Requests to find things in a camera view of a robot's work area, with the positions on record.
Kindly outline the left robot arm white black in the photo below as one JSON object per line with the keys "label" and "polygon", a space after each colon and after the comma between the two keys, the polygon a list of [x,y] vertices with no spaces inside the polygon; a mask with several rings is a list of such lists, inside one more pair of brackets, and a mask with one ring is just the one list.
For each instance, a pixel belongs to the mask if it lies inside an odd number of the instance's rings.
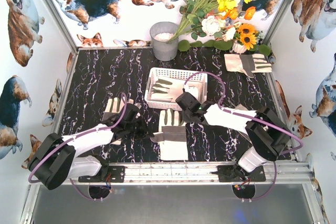
{"label": "left robot arm white black", "polygon": [[28,162],[28,181],[41,182],[53,190],[68,179],[94,177],[101,171],[102,163],[96,157],[84,157],[83,154],[128,135],[140,139],[154,136],[140,114],[140,108],[131,103],[122,106],[120,112],[105,111],[98,125],[83,132],[63,136],[51,133]]}

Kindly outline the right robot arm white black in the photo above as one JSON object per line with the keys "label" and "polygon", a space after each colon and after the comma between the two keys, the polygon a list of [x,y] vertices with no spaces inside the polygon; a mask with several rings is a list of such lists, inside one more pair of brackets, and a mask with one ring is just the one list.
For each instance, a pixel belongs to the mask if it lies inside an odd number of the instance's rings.
{"label": "right robot arm white black", "polygon": [[268,107],[248,111],[220,107],[210,101],[201,104],[188,92],[183,92],[175,101],[191,122],[246,134],[251,147],[238,160],[237,168],[247,173],[268,161],[275,162],[290,140],[288,129]]}

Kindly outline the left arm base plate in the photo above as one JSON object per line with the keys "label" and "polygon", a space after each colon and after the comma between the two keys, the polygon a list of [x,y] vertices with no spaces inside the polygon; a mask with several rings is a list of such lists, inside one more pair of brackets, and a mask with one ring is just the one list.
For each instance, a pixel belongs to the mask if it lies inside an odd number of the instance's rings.
{"label": "left arm base plate", "polygon": [[103,165],[94,176],[80,176],[80,183],[123,183],[125,177],[125,166]]}

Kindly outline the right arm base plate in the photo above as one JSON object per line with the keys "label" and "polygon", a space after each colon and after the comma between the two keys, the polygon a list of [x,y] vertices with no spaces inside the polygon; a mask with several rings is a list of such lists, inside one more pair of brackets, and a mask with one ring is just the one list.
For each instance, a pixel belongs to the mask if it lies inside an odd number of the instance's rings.
{"label": "right arm base plate", "polygon": [[217,175],[220,182],[265,182],[264,168],[258,166],[252,172],[247,172],[239,165],[218,165],[217,170],[211,172]]}

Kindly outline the white plastic storage basket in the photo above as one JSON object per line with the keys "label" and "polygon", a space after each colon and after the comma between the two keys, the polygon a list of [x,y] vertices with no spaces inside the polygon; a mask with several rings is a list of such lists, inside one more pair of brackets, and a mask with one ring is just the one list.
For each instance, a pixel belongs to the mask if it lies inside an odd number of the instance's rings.
{"label": "white plastic storage basket", "polygon": [[176,98],[187,91],[200,103],[207,100],[208,76],[206,73],[153,67],[150,69],[144,99],[153,109],[182,109]]}

